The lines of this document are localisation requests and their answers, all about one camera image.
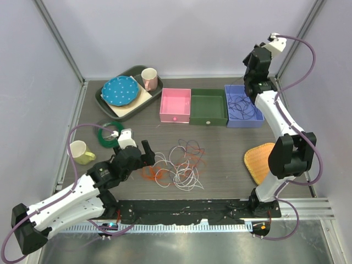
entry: cup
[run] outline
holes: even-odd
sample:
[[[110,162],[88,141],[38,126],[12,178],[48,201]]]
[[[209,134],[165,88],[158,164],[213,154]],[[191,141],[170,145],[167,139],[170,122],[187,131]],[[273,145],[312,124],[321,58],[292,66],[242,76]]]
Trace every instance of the cup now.
[[[142,71],[142,79],[146,91],[154,91],[158,86],[158,75],[155,69],[147,68]]]
[[[75,162],[86,165],[96,159],[96,156],[89,150],[87,144],[81,140],[73,141],[70,144],[72,156]]]

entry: polka dot plate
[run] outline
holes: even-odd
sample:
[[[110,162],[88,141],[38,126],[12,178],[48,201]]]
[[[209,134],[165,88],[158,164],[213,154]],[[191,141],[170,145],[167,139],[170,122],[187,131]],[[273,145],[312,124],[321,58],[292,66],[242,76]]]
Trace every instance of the polka dot plate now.
[[[126,106],[138,96],[138,83],[127,76],[118,76],[104,84],[103,99],[113,106]]]

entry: green box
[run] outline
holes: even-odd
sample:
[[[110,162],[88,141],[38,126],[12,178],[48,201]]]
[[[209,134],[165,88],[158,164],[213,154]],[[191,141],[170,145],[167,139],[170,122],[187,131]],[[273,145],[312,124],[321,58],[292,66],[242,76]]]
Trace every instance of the green box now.
[[[224,89],[192,89],[190,125],[226,126],[228,120]]]

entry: white wall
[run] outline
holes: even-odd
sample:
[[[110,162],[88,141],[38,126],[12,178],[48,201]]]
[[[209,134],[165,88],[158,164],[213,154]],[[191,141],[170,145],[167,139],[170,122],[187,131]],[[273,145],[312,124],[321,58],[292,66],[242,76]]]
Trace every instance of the white wall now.
[[[82,75],[101,79],[137,64],[162,76],[243,75],[254,44],[296,35],[314,1],[43,0]]]
[[[317,136],[324,173],[315,189],[319,196],[329,198],[352,262],[352,2],[326,2],[306,37],[316,50],[316,67],[286,97],[296,121]],[[302,45],[284,74],[284,86],[302,77],[310,64],[311,54]],[[311,175],[317,175],[317,163]]]
[[[79,82],[32,1],[2,1],[0,58],[2,242],[12,207],[53,190]],[[21,256],[14,236],[6,256]]]

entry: blue box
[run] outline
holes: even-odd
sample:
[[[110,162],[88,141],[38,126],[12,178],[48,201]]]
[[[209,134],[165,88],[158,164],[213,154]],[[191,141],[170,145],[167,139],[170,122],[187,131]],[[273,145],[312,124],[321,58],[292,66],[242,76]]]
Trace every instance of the blue box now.
[[[229,120],[228,128],[260,128],[264,116],[251,103],[244,92],[244,85],[225,85],[226,105]]]

